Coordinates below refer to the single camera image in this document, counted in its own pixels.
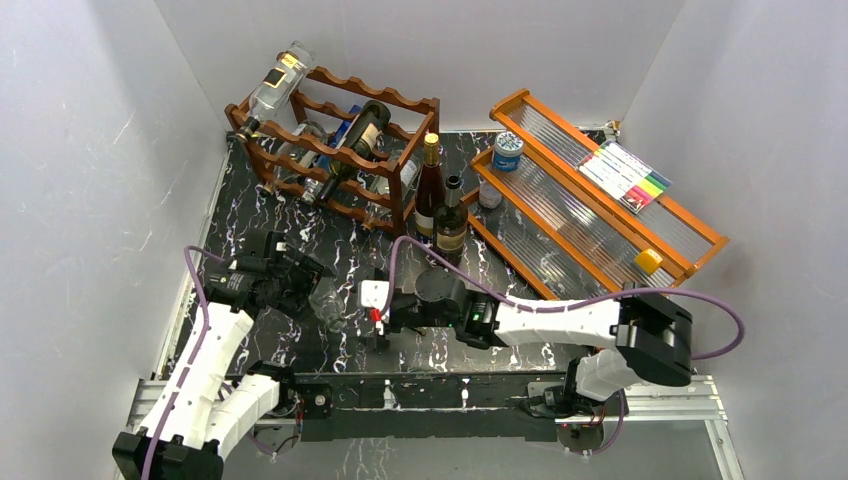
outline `yellow sponge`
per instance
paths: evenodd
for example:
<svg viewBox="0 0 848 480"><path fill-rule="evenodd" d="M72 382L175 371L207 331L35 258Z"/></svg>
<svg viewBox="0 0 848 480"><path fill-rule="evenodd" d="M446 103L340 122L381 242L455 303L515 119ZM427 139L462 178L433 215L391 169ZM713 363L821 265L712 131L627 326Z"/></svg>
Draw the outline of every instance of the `yellow sponge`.
<svg viewBox="0 0 848 480"><path fill-rule="evenodd" d="M652 248L642 250L642 253L636 255L633 261L648 275L652 275L662 265L662 257Z"/></svg>

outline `gray floor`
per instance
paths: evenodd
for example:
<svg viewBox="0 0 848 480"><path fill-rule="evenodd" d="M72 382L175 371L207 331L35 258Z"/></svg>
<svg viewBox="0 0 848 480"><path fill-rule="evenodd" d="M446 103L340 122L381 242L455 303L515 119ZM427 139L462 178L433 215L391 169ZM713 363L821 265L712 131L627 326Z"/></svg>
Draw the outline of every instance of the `gray floor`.
<svg viewBox="0 0 848 480"><path fill-rule="evenodd" d="M614 422L606 422L612 429ZM588 462L521 439L356 439L303 443L271 463L245 440L224 478L298 480L713 480L721 476L703 422L630 422Z"/></svg>

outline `blue can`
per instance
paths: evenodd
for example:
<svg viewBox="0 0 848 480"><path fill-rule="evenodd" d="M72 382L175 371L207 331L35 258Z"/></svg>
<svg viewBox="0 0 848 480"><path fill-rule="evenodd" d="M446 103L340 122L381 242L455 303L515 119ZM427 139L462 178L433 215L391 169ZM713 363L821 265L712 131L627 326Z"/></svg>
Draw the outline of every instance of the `blue can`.
<svg viewBox="0 0 848 480"><path fill-rule="evenodd" d="M495 158L492 165L502 172L511 172L518 168L523 152L524 140L512 132L501 132L495 137Z"/></svg>

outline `wine rack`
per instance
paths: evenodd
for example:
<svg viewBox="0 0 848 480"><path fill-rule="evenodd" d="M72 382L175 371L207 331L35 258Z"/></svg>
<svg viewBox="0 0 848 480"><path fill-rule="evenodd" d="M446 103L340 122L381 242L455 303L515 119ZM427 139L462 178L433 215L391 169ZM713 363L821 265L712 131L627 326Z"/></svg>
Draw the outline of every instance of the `wine rack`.
<svg viewBox="0 0 848 480"><path fill-rule="evenodd" d="M667 193L638 214L624 208L577 170L599 145L526 89L497 103L489 116L524 140L519 168L490 169L491 148L471 166L535 233L510 240L489 231L482 217L469 221L542 297L585 298L631 283L677 287L729 241ZM463 200L473 203L477 194ZM646 250L661 258L651 273L635 261Z"/></svg>
<svg viewBox="0 0 848 480"><path fill-rule="evenodd" d="M412 152L423 144L424 135L428 132L439 133L439 99L423 98L418 101L409 100L398 93L398 91L394 88L377 90L367 86L357 77L350 77L347 80L342 80L331 74L324 67L316 67L306 76L306 79L304 79L304 81L307 80L320 82L331 87L336 87L341 90L362 95L363 97L372 98L388 105L393 105L395 107L423 115L424 118L421 121L421 124L413 133L404 131L395 123L389 123L388 127L383 130L383 134L407 142L406 147L403 150L403 154L391 162L388 161L389 154L378 149L374 149L372 151L374 161L368 161L347 147L330 148L317 141L312 135L294 135L273 121L264 123L258 129L258 132L262 134L311 150L316 152L318 155L327 155L334 160L346 163L354 168L364 171L365 173L387 178L390 188L390 193L387 195L378 195L370 192L354 180L347 180L346 182L343 182L339 185L339 190L361 198L368 202L368 204L374 203L389 209L391 212L391 221L368 218L365 208L348 207L337 202L335 199L331 199L326 204L321 205L321 207L360 222L367 222L369 227L384 230L395 236L403 234L406 228L406 219L415 208L415 200L412 199L404 205L400 172L406 162L409 161L409 157L412 155ZM241 104L230 104L224 110L233 130L241 128L247 120L249 98L250 96L248 95ZM355 114L341 110L333 103L315 102L300 92L299 89L292 93L290 97L290 105L298 123L307 119L308 110L319 112L340 120L353 120L356 116ZM256 142L248 142L246 149L248 157L250 158L251 167L260 181L273 182L278 189L296 197L300 197L303 194L303 187L298 184L278 181L273 175L273 166L281 166L298 175L314 178L321 183L325 183L329 178L328 172L322 168L317 166L311 168L302 167L298 165L294 159L268 153L265 149L257 145Z"/></svg>

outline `marble countertop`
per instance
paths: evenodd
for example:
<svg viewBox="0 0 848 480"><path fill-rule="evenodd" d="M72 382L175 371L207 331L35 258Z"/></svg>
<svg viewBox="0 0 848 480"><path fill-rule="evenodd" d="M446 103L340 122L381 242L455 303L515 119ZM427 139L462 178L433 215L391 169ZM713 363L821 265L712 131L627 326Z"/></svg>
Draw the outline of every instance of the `marble countertop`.
<svg viewBox="0 0 848 480"><path fill-rule="evenodd" d="M471 170L469 162L491 145L494 135L488 132L441 135L443 172L445 176L460 175L463 192L478 186L478 175ZM382 145L382 149L389 151L402 146L389 143ZM247 159L238 150L233 150L228 158L204 248L226 257L236 253L248 228L286 232L290 246L301 249L337 272L334 283L346 301L346 327L340 333L331 333L317 322L295 323L280 312L267 310L256 319L253 330L237 350L228 373L242 374L247 366L260 359L288 365L302 373L530 372L564 370L569 359L580 353L574 346L551 344L477 350L456 341L451 329L425 329L426 336L405 330L390 336L388 350L373 350L366 343L373 324L368 321L365 311L356 307L355 294L351 289L369 278L375 267L387 269L392 237L383 232L367 231L352 219L313 209L293 197L262 197L256 187L257 180ZM472 214L476 211L474 207L470 210ZM486 224L493 225L491 218ZM408 231L413 232L411 218L409 225ZM521 228L515 222L502 225ZM422 252L413 250L409 245L402 247L400 257L399 275L403 286L409 289L416 276L429 268L429 264ZM473 232L466 239L460 268L477 279L485 278L498 291L523 298L538 298L524 280ZM195 307L191 305L188 309L173 358L185 346L194 322ZM165 377L173 366L173 358L165 367Z"/></svg>

